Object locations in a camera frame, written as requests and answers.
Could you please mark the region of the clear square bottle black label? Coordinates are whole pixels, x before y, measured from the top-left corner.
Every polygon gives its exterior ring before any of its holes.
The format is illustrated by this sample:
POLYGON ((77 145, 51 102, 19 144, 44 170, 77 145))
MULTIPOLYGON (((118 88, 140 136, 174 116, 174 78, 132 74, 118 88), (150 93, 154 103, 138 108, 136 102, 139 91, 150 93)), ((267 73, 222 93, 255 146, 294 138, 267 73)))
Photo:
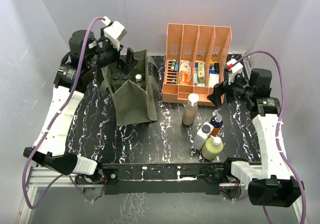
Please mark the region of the clear square bottle black label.
POLYGON ((111 85, 114 92, 116 92, 119 88, 121 88, 122 84, 121 84, 120 75, 118 73, 115 73, 112 75, 111 85))

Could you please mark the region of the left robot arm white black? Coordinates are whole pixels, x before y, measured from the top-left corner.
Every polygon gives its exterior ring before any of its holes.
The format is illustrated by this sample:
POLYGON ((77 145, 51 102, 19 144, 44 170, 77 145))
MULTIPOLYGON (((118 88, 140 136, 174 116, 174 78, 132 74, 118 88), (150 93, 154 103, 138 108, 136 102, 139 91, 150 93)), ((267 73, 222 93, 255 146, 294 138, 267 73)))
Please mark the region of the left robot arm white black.
POLYGON ((27 166, 34 161, 65 176, 82 174, 93 184, 103 179, 98 161, 69 153, 65 148, 69 127, 93 79, 94 69, 124 63, 119 56, 123 48, 120 41, 127 29, 105 27, 100 32, 100 39, 87 30, 77 30, 69 38, 70 49, 55 76, 45 123, 33 146, 26 147, 23 152, 27 166))

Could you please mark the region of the olive green canvas bag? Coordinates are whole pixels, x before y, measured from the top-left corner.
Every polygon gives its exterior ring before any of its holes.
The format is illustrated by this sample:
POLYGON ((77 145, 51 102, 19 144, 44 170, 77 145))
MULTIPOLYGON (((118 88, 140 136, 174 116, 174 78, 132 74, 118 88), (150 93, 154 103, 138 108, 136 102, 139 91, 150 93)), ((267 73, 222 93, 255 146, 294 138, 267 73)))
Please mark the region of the olive green canvas bag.
POLYGON ((139 124, 158 119, 155 98, 159 92, 159 68, 146 49, 134 52, 138 64, 130 73, 130 79, 116 92, 112 88, 112 75, 120 73, 116 62, 103 68, 97 68, 96 80, 101 93, 111 95, 115 107, 117 126, 139 124), (135 84, 135 75, 142 75, 143 88, 135 84))

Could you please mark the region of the small clear bottle white cap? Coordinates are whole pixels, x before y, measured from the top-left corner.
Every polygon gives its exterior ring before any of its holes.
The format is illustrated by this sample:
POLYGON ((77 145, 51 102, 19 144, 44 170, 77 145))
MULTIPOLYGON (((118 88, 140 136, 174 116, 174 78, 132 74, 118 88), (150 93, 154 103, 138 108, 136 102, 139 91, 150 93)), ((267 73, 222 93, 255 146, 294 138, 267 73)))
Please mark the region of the small clear bottle white cap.
POLYGON ((136 74, 135 75, 135 84, 140 87, 143 88, 143 79, 142 79, 142 75, 141 74, 136 74))

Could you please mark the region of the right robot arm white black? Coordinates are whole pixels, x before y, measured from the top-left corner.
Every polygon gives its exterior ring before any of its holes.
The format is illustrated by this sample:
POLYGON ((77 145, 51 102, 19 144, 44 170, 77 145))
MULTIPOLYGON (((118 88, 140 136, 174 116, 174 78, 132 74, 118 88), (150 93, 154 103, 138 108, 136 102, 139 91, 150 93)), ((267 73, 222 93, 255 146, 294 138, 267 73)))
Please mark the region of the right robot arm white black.
POLYGON ((222 95, 227 103, 236 99, 245 102, 258 136, 261 170, 254 169, 244 159, 227 158, 223 164, 223 178, 230 183, 240 180, 255 206, 290 207, 301 196, 301 191, 282 158, 282 136, 276 130, 281 104, 270 96, 272 73, 255 68, 246 82, 241 72, 241 69, 227 68, 228 79, 215 85, 208 99, 216 107, 221 106, 222 95))

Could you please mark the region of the clear square bottle yellow liquid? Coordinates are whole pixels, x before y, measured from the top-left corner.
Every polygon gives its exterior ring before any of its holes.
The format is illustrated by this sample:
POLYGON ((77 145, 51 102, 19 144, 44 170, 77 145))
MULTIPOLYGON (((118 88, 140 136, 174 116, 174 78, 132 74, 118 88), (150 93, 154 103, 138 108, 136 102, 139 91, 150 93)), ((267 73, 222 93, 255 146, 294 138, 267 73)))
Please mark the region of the clear square bottle yellow liquid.
POLYGON ((130 79, 130 76, 129 75, 126 75, 126 74, 122 74, 121 75, 121 84, 125 84, 129 79, 130 79))

